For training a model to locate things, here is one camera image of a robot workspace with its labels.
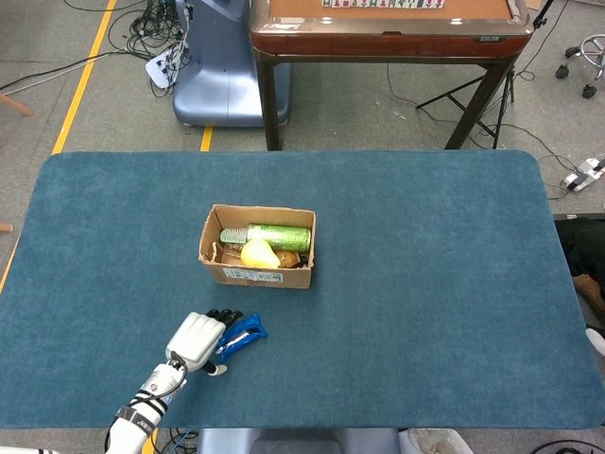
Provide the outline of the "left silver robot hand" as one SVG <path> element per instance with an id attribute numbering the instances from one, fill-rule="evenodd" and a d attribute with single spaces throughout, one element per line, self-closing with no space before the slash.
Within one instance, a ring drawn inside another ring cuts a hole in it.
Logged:
<path id="1" fill-rule="evenodd" d="M 188 373 L 202 370 L 209 376 L 223 375 L 227 366 L 215 365 L 211 357 L 225 332 L 242 316 L 231 309 L 190 312 L 168 342 L 166 359 L 186 367 Z"/>

